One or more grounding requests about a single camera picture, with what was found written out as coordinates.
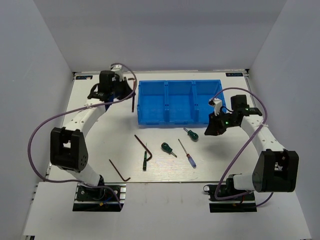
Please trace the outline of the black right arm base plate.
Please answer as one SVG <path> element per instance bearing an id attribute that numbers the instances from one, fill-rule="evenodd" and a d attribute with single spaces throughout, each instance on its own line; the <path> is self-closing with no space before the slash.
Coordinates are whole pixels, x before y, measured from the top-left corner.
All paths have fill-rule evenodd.
<path id="1" fill-rule="evenodd" d="M 210 213 L 253 213 L 257 212 L 256 200 L 254 193 L 241 195 L 226 200 L 218 200 L 215 197 L 217 184 L 206 184 L 203 192 L 209 196 Z M 225 182 L 220 186 L 217 196 L 219 198 L 229 197 L 244 193 L 244 190 L 234 188 L 234 180 L 229 175 Z"/>

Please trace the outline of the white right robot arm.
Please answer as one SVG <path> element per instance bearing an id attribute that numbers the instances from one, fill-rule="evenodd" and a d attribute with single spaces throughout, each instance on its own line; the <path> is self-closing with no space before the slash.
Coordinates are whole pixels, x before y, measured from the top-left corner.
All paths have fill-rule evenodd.
<path id="1" fill-rule="evenodd" d="M 217 192 L 219 198 L 238 199 L 245 192 L 293 192 L 296 188 L 299 156 L 287 150 L 263 123 L 263 114 L 247 103 L 244 94 L 231 97 L 231 112 L 223 112 L 219 98 L 209 100 L 214 112 L 209 114 L 206 136 L 220 136 L 228 128 L 240 127 L 250 138 L 259 158 L 251 173 L 225 175 L 225 185 Z"/>

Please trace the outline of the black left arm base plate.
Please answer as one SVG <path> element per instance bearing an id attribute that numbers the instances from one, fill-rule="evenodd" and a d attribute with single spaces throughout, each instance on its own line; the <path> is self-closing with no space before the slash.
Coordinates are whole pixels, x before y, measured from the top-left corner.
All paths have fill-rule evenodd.
<path id="1" fill-rule="evenodd" d="M 78 185 L 73 212 L 120 212 L 125 203 L 126 184 L 111 183 L 109 189 L 93 189 Z"/>

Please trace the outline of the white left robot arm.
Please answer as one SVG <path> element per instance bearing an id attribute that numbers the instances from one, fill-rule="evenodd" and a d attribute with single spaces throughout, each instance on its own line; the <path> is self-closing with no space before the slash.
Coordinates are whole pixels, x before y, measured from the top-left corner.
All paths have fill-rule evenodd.
<path id="1" fill-rule="evenodd" d="M 63 127 L 55 127 L 50 133 L 50 163 L 73 175 L 84 185 L 88 193 L 99 200 L 105 196 L 106 187 L 101 175 L 89 165 L 89 153 L 85 138 L 98 119 L 107 112 L 110 105 L 133 97 L 123 66 L 114 65 L 99 74 L 85 102 L 84 108 Z"/>

